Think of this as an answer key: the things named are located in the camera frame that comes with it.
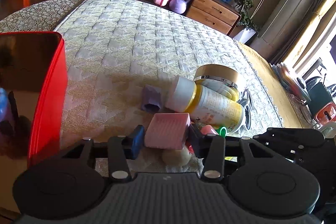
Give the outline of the cream round garlic toy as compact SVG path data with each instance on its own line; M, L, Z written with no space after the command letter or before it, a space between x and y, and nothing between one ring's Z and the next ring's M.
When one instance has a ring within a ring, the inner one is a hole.
M185 166L190 159L191 154L186 146L183 149L166 149L162 152L162 161L168 166Z

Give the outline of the pink ridged soap box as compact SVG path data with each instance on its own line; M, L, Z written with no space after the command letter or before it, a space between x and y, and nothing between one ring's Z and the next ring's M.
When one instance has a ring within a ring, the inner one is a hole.
M146 130L144 145L149 148L181 150L190 125L189 113L157 113Z

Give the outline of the yellow white lotion bottle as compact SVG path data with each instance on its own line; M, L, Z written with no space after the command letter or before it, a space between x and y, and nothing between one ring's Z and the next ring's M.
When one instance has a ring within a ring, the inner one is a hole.
M224 126L228 132L236 132L245 121L242 105L182 76L170 85L165 107L188 113L195 122Z

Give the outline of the gold lidded round tin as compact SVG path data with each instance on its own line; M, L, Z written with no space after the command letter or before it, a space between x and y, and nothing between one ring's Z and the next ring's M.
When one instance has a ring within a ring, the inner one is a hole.
M234 69L219 65L219 64L206 64L198 67L194 75L194 81L197 80L216 80L225 83L226 85L238 88L239 74Z

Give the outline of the stack of colourful folders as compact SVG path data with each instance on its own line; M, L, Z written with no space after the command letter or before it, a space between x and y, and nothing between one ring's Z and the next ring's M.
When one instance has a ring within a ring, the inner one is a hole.
M306 88L306 83L294 71L291 71L284 63L272 64L271 68L282 86L303 103L311 101Z

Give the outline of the small purple angular container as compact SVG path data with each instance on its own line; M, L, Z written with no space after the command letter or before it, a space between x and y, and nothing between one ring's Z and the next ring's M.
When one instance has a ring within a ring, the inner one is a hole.
M162 108L162 89L145 85L142 90L141 109L149 113L158 113Z

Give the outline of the quilted cream mattress pad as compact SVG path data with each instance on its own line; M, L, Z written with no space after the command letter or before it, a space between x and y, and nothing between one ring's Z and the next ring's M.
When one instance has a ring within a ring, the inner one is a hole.
M250 130L263 133L284 122L243 45L185 16L136 0L54 0L55 30L65 41L68 86L60 147L84 137L106 141L152 118L141 109L146 85L167 92L175 76L194 77L198 67L236 70L254 109Z

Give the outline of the red metal tin box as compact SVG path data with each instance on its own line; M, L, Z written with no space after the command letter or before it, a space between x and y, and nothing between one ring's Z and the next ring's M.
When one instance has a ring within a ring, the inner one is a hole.
M1 209L17 213L15 179L59 151L67 82L61 34L1 34Z

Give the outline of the white standing air conditioner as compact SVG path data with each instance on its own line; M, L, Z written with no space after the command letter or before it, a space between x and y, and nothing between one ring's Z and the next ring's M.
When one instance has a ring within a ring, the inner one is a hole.
M250 47L271 58L301 24L313 0L280 0Z

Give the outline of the purple kettlebell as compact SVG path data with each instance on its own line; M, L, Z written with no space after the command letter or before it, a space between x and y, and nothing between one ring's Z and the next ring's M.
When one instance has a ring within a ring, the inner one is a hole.
M169 8L171 11L177 14L183 14L187 9L187 4L191 0L171 0L169 3Z

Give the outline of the gold floral lace tablecloth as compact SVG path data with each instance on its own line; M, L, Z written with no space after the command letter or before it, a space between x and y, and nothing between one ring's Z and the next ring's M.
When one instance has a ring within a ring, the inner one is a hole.
M84 0L46 0L16 11L1 20L1 33L52 31Z

